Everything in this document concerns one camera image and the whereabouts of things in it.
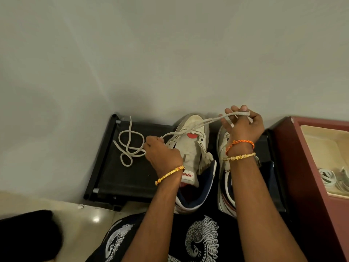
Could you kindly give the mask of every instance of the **tiled floor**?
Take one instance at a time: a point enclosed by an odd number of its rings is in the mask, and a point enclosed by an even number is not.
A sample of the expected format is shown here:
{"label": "tiled floor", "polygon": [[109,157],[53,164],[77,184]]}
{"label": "tiled floor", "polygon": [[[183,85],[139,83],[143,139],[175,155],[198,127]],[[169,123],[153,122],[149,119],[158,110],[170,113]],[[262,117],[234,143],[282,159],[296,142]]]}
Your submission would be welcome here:
{"label": "tiled floor", "polygon": [[52,210],[62,225],[64,243],[55,262],[84,262],[102,242],[111,225],[149,204],[128,202],[121,212],[0,192],[0,219],[36,210]]}

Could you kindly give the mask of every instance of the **black t-shirt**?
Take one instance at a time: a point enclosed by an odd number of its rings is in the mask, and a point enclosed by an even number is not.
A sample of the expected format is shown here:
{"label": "black t-shirt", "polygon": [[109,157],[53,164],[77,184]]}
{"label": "black t-shirt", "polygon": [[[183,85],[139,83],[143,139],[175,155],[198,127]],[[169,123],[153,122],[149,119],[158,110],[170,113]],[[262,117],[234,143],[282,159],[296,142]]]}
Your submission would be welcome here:
{"label": "black t-shirt", "polygon": [[[174,214],[168,261],[244,261],[237,221],[217,208],[217,186],[215,178],[208,198],[195,213]],[[115,222],[86,262],[121,261],[143,217],[141,213]]]}

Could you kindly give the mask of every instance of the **gold bracelet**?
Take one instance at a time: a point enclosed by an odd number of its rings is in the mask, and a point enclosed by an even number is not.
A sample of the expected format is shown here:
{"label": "gold bracelet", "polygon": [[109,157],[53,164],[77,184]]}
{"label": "gold bracelet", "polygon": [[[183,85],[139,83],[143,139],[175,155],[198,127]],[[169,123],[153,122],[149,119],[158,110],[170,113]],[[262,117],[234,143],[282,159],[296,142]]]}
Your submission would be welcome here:
{"label": "gold bracelet", "polygon": [[173,174],[174,172],[177,172],[179,170],[185,170],[184,166],[180,166],[180,167],[176,167],[174,170],[172,170],[171,172],[169,172],[168,174],[164,175],[162,178],[159,178],[157,181],[155,181],[155,185],[159,185],[161,183],[162,180],[164,180],[166,177],[168,177],[169,175]]}
{"label": "gold bracelet", "polygon": [[229,157],[229,158],[223,158],[223,161],[235,161],[235,160],[240,160],[240,159],[244,159],[250,156],[255,156],[256,153],[250,153],[250,154],[244,154],[244,155],[238,155],[238,156],[233,156],[233,157]]}

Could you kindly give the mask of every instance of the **hand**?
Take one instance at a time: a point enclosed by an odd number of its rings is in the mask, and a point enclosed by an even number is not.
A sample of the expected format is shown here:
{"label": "hand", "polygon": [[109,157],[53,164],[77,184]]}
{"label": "hand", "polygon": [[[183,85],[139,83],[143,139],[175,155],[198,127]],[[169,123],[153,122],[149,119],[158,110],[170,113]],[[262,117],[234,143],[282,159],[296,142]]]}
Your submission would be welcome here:
{"label": "hand", "polygon": [[180,151],[178,149],[169,149],[164,144],[164,140],[159,137],[147,136],[143,149],[147,152],[146,159],[154,167],[159,178],[171,172],[176,167],[183,165],[183,158],[180,155]]}
{"label": "hand", "polygon": [[[241,106],[240,109],[237,106],[232,106],[230,109],[225,109],[226,114],[235,111],[249,111],[249,117],[253,120],[253,123],[248,120],[247,116],[238,116],[238,118],[235,116],[230,116],[229,118],[234,124],[234,127],[232,127],[225,118],[222,118],[220,121],[230,135],[226,149],[230,147],[233,140],[249,140],[255,143],[264,132],[263,119],[260,114],[249,110],[246,105]],[[241,142],[233,145],[227,155],[228,157],[231,157],[250,154],[252,152],[252,145],[250,143]]]}

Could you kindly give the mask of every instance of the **peacock graphic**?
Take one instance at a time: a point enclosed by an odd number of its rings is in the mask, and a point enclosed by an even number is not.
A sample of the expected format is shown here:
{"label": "peacock graphic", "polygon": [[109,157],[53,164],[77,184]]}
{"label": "peacock graphic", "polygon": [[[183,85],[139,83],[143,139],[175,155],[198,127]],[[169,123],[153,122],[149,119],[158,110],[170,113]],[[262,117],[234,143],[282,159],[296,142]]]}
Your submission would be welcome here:
{"label": "peacock graphic", "polygon": [[185,247],[188,254],[196,258],[195,262],[216,262],[218,228],[217,223],[206,215],[202,221],[196,221],[189,227]]}

